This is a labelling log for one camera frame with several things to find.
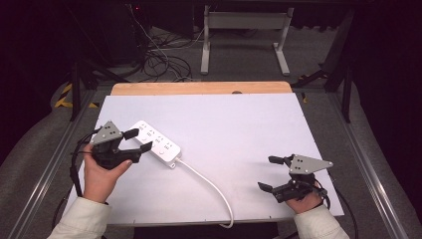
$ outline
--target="white power strip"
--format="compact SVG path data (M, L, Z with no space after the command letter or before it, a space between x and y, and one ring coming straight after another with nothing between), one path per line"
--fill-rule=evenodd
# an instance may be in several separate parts
M142 145L152 141L152 154L170 168L176 166L176 158L180 158L182 155L180 146L143 120L137 122L130 129L133 128L139 129L139 135L135 137L137 141Z

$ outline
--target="gray carpet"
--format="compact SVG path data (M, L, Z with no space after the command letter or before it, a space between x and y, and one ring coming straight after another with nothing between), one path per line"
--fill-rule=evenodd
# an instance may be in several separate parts
M285 56L292 73L289 77L282 76L271 46L277 41L279 34L280 32L277 31L258 31L250 38L232 33L214 35L211 39L211 60L207 76L199 74L201 43L188 49L165 51L165 53L188 61L192 67L192 78L197 81L287 81L294 83L300 75L311 74L318 70L317 63L323 62L335 31L327 30L320 33L318 30L292 28L285 45ZM136 74L130 79L137 81L144 79L144 76ZM167 73L159 81L173 79L174 74ZM335 163L335 167L330 170L334 185L344 195L356 217L359 238L389 238L380 213L356 164L350 142L342 128L342 119L335 114L335 107L330 103L328 95L323 90L319 90L321 84L323 80L315 81L302 90L306 93L307 103L303 103L300 94L298 94L298 100L301 102L322 158ZM102 83L93 102L101 103L109 94L110 89L110 83ZM52 102L57 98L57 95L52 96ZM61 158L54 180L49 185L49 190L29 224L24 238L46 238L51 232L55 209L72 185L68 170L71 159L69 153L75 147L76 141L93 129L99 113L99 109L86 110L83 120L71 139L67 157ZM2 215L0 238L7 238L15 225L31 196L32 189L54 154L69 123L70 115L71 109L54 109L49 116L22 137L0 167L0 215ZM353 89L350 116L357 140L371 158L371 163L409 238L422 238L421 225L414 209L392 174L371 133L360 108L356 89ZM338 217L338 221L347 234L354 237L350 213L344 204L342 205L345 215ZM292 220L279 223L282 238L295 230ZM131 238L132 234L132 228L109 227L105 236L108 239Z

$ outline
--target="hand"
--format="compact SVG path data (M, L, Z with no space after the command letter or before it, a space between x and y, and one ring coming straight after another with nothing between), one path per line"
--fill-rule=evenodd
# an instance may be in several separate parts
M84 198L99 203L105 203L106 199L112 193L118 178L127 171L131 166L132 161L128 159L112 170L107 170L99 166L93 159L91 156L92 149L92 144L88 144L84 148Z
M311 192L304 199L298 200L297 198L286 201L286 203L297 213L309 211L319 205L322 198L317 193Z

